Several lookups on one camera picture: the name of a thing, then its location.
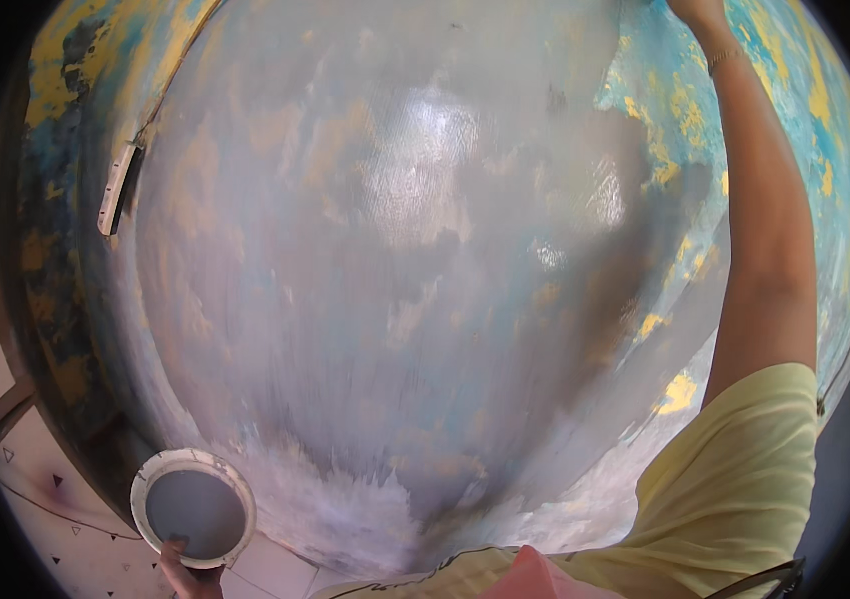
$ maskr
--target electrical cord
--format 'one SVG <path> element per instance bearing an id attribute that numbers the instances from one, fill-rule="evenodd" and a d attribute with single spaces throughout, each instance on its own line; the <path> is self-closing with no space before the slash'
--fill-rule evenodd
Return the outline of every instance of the electrical cord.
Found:
<path id="1" fill-rule="evenodd" d="M 7 484 L 5 483 L 5 481 L 3 481 L 1 478 L 0 478 L 0 485 L 2 485 L 3 487 L 5 487 L 5 489 L 6 489 L 9 493 L 13 494 L 14 496 L 19 497 L 19 498 L 21 498 L 21 499 L 24 499 L 24 500 L 28 501 L 29 503 L 31 503 L 32 505 L 34 505 L 36 508 L 41 509 L 41 510 L 43 510 L 44 512 L 48 512 L 49 514 L 51 514 L 52 516 L 55 516 L 56 518 L 61 518 L 61 519 L 63 519 L 64 521 L 70 521 L 70 522 L 73 522 L 73 523 L 75 523 L 75 524 L 80 524 L 80 525 L 82 525 L 82 526 L 86 526 L 86 527 L 88 527 L 88 528 L 92 528 L 92 529 L 97 530 L 97 531 L 99 531 L 99 532 L 106 533 L 107 535 L 112 535 L 113 537 L 119 537 L 120 539 L 128 539 L 129 541 L 142 541 L 142 537 L 129 537 L 128 535 L 120 535 L 120 533 L 113 533 L 113 532 L 111 532 L 111 531 L 106 530 L 105 528 L 99 528 L 99 527 L 98 527 L 98 526 L 96 526 L 95 524 L 89 524 L 88 522 L 77 521 L 77 520 L 75 520 L 74 518 L 70 518 L 70 517 L 68 517 L 68 516 L 63 516 L 62 514 L 58 514 L 58 513 L 56 513 L 56 512 L 53 512 L 52 510 L 50 510 L 49 508 L 45 507 L 44 505 L 41 505 L 40 503 L 36 503 L 34 500 L 30 499 L 29 497 L 25 497 L 22 493 L 20 493 L 19 491 L 16 491 L 15 489 L 13 489 L 13 488 L 12 488 L 12 487 L 10 487 L 9 485 L 7 485 Z"/>

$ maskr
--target bracelet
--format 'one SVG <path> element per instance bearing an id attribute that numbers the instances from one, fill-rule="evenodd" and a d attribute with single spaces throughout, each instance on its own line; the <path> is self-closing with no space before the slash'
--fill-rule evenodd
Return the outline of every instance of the bracelet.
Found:
<path id="1" fill-rule="evenodd" d="M 711 58 L 708 58 L 708 77 L 715 77 L 715 67 L 719 65 L 719 62 L 726 58 L 735 58 L 738 56 L 743 56 L 744 50 L 741 47 L 735 48 L 734 50 L 722 50 L 718 54 L 715 54 Z"/>

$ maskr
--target paint texture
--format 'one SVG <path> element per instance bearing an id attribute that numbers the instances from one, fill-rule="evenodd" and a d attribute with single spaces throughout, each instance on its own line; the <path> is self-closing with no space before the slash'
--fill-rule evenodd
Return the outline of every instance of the paint texture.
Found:
<path id="1" fill-rule="evenodd" d="M 197 560 L 226 555 L 245 532 L 239 497 L 224 481 L 198 471 L 159 476 L 149 487 L 145 510 L 161 541 L 188 541 L 182 554 Z"/>
<path id="2" fill-rule="evenodd" d="M 700 405 L 730 258 L 687 29 L 660 1 L 216 6 L 66 3 L 36 41 L 22 260 L 61 417 L 223 455 L 264 532 L 355 575 L 620 539 Z M 800 6 L 728 6 L 809 190 L 823 424 L 850 78 Z"/>

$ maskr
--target raised arm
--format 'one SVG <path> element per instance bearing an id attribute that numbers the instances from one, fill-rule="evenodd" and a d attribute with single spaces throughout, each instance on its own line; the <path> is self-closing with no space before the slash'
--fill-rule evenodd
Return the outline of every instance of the raised arm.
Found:
<path id="1" fill-rule="evenodd" d="M 669 0 L 712 69 L 728 154 L 731 267 L 702 407 L 762 368 L 815 369 L 815 237 L 794 152 L 722 0 Z"/>

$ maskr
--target yellow t-shirt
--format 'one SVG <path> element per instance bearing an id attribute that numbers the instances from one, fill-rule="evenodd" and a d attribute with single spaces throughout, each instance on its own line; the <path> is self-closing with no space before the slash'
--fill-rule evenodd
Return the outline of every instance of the yellow t-shirt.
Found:
<path id="1" fill-rule="evenodd" d="M 603 549 L 549 556 L 627 599 L 701 597 L 792 558 L 815 483 L 815 373 L 770 366 L 728 387 L 638 479 L 631 532 Z M 428 574 L 338 585 L 331 599 L 474 597 L 517 548 L 479 547 Z"/>

